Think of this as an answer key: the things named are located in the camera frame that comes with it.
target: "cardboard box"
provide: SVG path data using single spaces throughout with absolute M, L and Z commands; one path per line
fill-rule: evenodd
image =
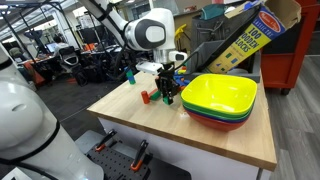
M 258 4 L 261 4 L 262 7 L 253 22 L 205 71 L 218 74 L 227 73 L 267 43 L 300 22 L 301 6 L 294 0 L 246 2 L 226 16 L 236 16 L 248 7 Z

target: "gray bin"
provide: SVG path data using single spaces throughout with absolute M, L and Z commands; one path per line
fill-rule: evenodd
M 196 76 L 204 74 L 202 72 L 196 72 L 197 67 L 202 65 L 212 53 L 219 47 L 219 45 L 223 43 L 223 41 L 211 41 L 211 42 L 204 42 L 202 43 L 195 52 L 195 54 L 188 62 L 187 62 L 187 72 L 186 74 L 190 74 L 187 79 L 194 79 Z M 236 74 L 229 74 L 235 76 L 242 76 L 247 77 L 255 82 L 260 82 L 260 64 L 261 64 L 261 54 L 260 51 L 254 54 L 254 60 L 251 67 L 251 72 L 249 73 L 236 73 Z

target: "computer monitor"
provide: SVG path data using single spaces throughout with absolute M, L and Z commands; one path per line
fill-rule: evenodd
M 46 44 L 46 46 L 49 49 L 50 53 L 54 53 L 54 50 L 56 49 L 57 43 Z

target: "white robot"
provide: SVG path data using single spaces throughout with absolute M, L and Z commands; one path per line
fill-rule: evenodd
M 169 10 L 152 9 L 145 17 L 127 22 L 108 0 L 80 2 L 115 35 L 120 45 L 154 50 L 157 63 L 140 64 L 138 69 L 159 74 L 169 63 L 170 51 L 175 49 Z M 23 167 L 32 179 L 103 179 L 102 168 L 80 152 L 10 59 L 0 61 L 0 91 L 0 163 Z

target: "red bowl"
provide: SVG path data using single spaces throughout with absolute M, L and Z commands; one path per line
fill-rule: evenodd
M 186 112 L 190 115 L 191 118 L 200 122 L 201 124 L 211 127 L 213 129 L 220 130 L 220 131 L 232 131 L 232 130 L 238 129 L 248 120 L 246 119 L 245 121 L 240 123 L 226 123 L 226 122 L 221 122 L 212 118 L 203 117 L 187 110 Z

